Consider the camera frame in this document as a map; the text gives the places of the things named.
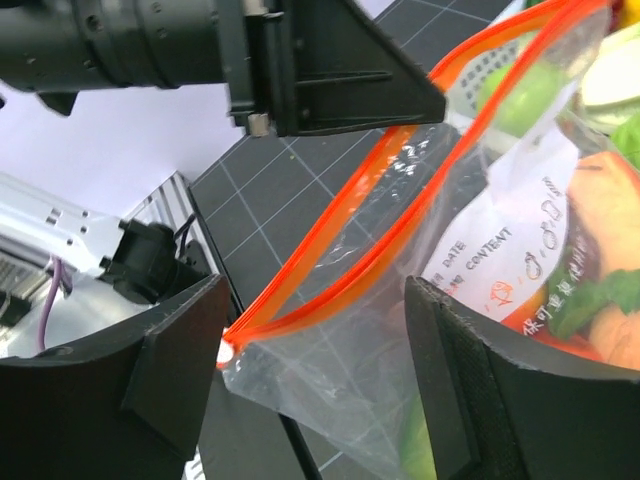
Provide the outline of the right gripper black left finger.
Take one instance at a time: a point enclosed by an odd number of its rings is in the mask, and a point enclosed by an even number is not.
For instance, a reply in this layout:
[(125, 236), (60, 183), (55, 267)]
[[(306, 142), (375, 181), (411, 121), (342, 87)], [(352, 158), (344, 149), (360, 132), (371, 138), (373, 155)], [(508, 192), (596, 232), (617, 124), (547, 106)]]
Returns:
[(199, 440), (230, 305), (211, 276), (32, 358), (1, 362), (5, 479), (178, 479)]

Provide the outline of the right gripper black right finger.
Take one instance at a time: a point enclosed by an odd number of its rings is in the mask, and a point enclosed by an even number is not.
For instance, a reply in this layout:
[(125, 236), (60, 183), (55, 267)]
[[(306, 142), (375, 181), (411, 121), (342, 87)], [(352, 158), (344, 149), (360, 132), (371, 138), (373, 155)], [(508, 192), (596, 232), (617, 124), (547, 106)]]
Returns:
[(635, 479), (639, 375), (522, 336), (405, 283), (405, 317), (441, 479)]

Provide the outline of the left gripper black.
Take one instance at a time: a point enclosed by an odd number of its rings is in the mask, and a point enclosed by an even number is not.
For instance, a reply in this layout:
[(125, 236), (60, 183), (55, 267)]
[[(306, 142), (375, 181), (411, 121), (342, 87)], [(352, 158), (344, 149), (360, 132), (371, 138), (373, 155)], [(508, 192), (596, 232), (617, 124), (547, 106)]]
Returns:
[(1, 79), (64, 117), (83, 91), (224, 83), (235, 125), (265, 135), (246, 20), (267, 11), (262, 1), (4, 1)]

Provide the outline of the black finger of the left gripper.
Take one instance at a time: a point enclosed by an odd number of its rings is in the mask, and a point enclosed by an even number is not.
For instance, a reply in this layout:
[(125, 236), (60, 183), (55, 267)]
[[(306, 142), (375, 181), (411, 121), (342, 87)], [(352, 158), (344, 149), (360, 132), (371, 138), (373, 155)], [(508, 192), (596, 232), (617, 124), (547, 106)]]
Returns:
[(269, 15), (279, 136), (443, 121), (444, 93), (354, 1), (279, 1)]

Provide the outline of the green orange mango toy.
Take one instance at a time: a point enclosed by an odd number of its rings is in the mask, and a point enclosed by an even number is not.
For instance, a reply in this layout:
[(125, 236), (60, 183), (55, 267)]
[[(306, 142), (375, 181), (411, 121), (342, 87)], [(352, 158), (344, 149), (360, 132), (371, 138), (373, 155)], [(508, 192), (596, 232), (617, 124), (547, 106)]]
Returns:
[(422, 401), (416, 396), (404, 420), (400, 439), (401, 466), (409, 479), (436, 479), (435, 462)]

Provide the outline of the zip bag red zipper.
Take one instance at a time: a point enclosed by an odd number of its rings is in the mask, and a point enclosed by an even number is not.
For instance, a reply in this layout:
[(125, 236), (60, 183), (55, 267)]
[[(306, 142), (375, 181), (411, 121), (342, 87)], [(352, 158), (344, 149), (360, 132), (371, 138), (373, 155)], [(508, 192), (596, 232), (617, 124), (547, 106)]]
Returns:
[[(639, 375), (639, 166), (582, 113), (607, 1), (547, 1), (442, 59), (447, 92), (475, 56), (531, 42), (490, 74), (467, 127), (386, 132), (224, 334), (227, 389), (323, 435), (383, 479), (421, 398), (405, 317), (416, 277), (544, 345)], [(576, 80), (521, 138), (484, 130), (538, 63)]]

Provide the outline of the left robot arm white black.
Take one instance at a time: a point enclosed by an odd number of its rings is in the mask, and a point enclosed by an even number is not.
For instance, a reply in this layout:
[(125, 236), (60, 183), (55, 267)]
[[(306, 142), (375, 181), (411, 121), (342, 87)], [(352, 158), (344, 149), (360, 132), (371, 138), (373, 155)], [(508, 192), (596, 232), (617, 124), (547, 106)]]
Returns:
[[(353, 1), (5, 1), (1, 78), (50, 110), (84, 91), (223, 84), (253, 137), (443, 121), (441, 87)], [(1, 234), (138, 304), (198, 280), (176, 231), (86, 210), (3, 176)]]

